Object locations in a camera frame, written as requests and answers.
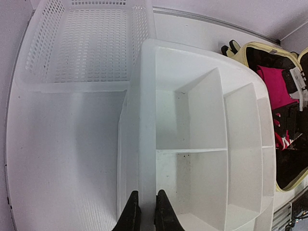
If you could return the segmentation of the pale yellow hard-shell suitcase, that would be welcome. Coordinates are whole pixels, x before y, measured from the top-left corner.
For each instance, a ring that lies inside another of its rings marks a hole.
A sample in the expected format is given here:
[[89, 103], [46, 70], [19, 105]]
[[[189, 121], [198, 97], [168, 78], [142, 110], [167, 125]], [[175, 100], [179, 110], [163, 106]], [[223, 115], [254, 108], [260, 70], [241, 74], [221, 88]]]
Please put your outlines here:
[[[290, 69], [298, 67], [308, 88], [308, 51], [289, 52], [260, 42], [249, 42], [241, 47], [235, 40], [221, 47], [221, 53], [254, 72], [257, 66], [282, 69], [289, 94], [297, 91]], [[302, 112], [297, 105], [286, 106], [283, 112], [284, 128], [289, 129], [291, 144], [284, 150], [276, 148], [276, 189], [287, 192], [294, 189], [308, 175], [308, 107]]]

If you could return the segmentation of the white perforated plastic basket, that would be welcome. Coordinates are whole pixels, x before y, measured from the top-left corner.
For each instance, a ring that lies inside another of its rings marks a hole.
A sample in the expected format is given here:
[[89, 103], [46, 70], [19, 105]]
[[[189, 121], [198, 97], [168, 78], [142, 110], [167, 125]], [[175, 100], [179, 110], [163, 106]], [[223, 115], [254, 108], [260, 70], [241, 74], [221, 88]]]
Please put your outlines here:
[[125, 91], [142, 43], [155, 36], [149, 0], [42, 0], [14, 81], [42, 93]]

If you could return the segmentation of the white plastic drawer organizer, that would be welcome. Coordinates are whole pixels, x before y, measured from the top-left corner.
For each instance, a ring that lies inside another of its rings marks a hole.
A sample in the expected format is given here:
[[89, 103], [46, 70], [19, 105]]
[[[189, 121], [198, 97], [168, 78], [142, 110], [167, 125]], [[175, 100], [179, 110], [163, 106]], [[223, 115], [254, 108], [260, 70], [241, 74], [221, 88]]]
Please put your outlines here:
[[118, 123], [117, 216], [139, 196], [141, 229], [162, 205], [186, 231], [269, 231], [276, 160], [267, 88], [243, 64], [148, 39]]

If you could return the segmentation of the red t-shirt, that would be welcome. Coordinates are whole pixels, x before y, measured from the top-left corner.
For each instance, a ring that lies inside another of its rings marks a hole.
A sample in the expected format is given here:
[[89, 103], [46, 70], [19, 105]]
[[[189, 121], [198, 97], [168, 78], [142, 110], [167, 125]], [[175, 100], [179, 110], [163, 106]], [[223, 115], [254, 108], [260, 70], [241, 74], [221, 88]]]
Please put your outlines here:
[[288, 93], [282, 72], [282, 69], [257, 66], [257, 74], [264, 81], [268, 90], [273, 113], [275, 143], [276, 148], [280, 150], [286, 149], [291, 144], [291, 140], [289, 129], [283, 127], [285, 125], [283, 112], [278, 112], [278, 110], [284, 110], [286, 106], [299, 103], [299, 100], [292, 99]]

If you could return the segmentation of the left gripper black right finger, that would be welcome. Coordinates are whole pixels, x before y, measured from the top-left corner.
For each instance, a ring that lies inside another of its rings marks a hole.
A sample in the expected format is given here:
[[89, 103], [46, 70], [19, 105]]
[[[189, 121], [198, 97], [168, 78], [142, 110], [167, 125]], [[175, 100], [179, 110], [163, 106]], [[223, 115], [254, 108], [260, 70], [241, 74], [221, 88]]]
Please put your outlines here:
[[156, 196], [154, 225], [157, 231], [185, 231], [164, 190], [159, 190]]

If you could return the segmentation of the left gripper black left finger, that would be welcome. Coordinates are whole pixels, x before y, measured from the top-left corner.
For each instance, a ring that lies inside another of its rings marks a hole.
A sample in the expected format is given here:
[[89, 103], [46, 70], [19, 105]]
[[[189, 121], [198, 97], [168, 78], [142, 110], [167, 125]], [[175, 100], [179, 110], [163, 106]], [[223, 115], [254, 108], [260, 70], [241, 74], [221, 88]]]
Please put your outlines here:
[[139, 207], [139, 193], [132, 191], [115, 225], [115, 231], [140, 231], [141, 209]]

